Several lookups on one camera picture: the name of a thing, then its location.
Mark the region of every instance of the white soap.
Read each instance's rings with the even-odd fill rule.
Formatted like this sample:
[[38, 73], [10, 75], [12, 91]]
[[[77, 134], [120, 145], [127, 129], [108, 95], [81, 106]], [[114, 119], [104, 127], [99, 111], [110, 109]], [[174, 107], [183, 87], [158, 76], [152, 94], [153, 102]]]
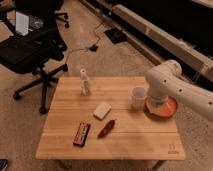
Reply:
[[111, 110], [111, 105], [106, 102], [102, 102], [95, 109], [93, 115], [102, 120], [110, 110]]

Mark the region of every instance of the spray bottle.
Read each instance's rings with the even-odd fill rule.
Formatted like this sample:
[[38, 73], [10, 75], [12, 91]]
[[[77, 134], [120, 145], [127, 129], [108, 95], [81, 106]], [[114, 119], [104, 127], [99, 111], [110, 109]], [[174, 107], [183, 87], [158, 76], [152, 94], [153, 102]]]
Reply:
[[89, 77], [87, 76], [87, 72], [85, 69], [80, 70], [80, 78], [81, 78], [81, 88], [82, 88], [82, 93], [85, 96], [88, 96], [90, 94], [90, 80]]

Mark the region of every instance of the white cup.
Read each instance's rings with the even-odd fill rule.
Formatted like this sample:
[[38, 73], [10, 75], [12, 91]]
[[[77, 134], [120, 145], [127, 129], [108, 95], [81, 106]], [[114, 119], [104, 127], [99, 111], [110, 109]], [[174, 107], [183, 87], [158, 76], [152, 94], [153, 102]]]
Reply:
[[139, 110], [144, 106], [147, 97], [146, 90], [143, 87], [135, 87], [132, 90], [132, 109]]

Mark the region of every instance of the concrete floor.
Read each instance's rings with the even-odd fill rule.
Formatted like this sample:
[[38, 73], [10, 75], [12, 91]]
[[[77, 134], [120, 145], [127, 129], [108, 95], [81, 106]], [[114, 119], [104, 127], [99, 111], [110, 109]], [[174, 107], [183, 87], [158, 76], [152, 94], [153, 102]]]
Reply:
[[[101, 22], [77, 0], [66, 1], [63, 9], [69, 13], [70, 28], [59, 23], [61, 34], [69, 49], [67, 54], [77, 48], [93, 44], [97, 38], [94, 28]], [[79, 70], [86, 68], [90, 76], [143, 76], [144, 71], [152, 67], [142, 54], [127, 42], [113, 45], [103, 31], [103, 24], [96, 32], [101, 37], [97, 52], [73, 52], [68, 60], [69, 73], [62, 75], [79, 76]], [[0, 41], [10, 33], [0, 23]], [[64, 63], [49, 61], [47, 70]], [[61, 167], [51, 160], [36, 160], [35, 152], [47, 116], [38, 112], [41, 87], [35, 87], [23, 93], [23, 99], [12, 98], [16, 88], [34, 79], [31, 74], [17, 75], [0, 65], [0, 158], [10, 161], [9, 171], [142, 171], [147, 170], [143, 161], [66, 161], [69, 169]], [[51, 102], [55, 87], [48, 94]], [[213, 170], [213, 124], [201, 118], [191, 109], [180, 104], [175, 115], [177, 126], [186, 152], [185, 161], [168, 161], [162, 171], [212, 171]]]

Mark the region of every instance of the wooden table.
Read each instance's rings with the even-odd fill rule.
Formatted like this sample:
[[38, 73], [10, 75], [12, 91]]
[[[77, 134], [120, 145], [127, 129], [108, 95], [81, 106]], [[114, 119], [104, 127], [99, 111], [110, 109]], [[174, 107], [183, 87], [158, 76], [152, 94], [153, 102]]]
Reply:
[[[184, 160], [185, 153], [173, 118], [162, 119], [130, 109], [131, 90], [148, 88], [144, 77], [91, 78], [90, 96], [81, 94], [80, 79], [60, 78], [37, 149], [37, 159]], [[112, 106], [103, 121], [93, 116], [102, 102]], [[104, 139], [97, 134], [116, 119]], [[83, 148], [73, 146], [80, 122], [91, 124]]]

